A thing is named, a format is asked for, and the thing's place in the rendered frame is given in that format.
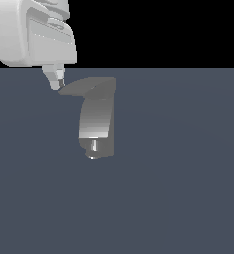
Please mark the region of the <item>white Panda gripper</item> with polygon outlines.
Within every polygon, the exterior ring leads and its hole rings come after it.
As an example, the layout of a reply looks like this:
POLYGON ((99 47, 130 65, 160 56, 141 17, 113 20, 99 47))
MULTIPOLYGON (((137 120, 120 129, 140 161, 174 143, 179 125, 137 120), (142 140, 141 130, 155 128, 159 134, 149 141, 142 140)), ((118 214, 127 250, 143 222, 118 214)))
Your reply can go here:
POLYGON ((64 88, 63 64, 77 62, 69 18, 68 0, 0 0, 0 61, 43 66, 51 90, 64 88))

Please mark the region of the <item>grey metal faucet body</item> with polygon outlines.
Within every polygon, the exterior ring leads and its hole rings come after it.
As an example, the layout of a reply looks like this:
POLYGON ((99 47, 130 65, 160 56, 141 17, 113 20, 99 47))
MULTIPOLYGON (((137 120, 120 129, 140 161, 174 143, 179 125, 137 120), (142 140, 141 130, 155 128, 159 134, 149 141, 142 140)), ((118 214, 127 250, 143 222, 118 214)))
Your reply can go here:
POLYGON ((90 159, 114 155, 114 98, 83 102, 79 120, 79 143, 90 159))

